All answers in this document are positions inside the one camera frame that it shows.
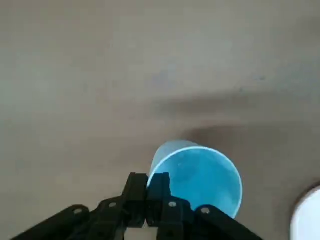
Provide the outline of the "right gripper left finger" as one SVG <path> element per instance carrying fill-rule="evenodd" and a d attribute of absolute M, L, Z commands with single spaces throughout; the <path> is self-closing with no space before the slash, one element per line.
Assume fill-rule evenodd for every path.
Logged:
<path fill-rule="evenodd" d="M 120 196 L 89 210 L 75 204 L 14 237 L 16 240 L 123 240 L 128 228 L 141 228 L 148 176 L 130 173 Z"/>

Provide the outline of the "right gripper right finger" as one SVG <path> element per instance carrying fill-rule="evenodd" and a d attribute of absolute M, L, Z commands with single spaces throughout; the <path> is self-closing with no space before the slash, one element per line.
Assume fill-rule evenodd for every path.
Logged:
<path fill-rule="evenodd" d="M 147 189 L 146 221 L 158 240 L 260 240 L 261 238 L 212 205 L 196 210 L 170 191 L 167 172 L 153 176 Z"/>

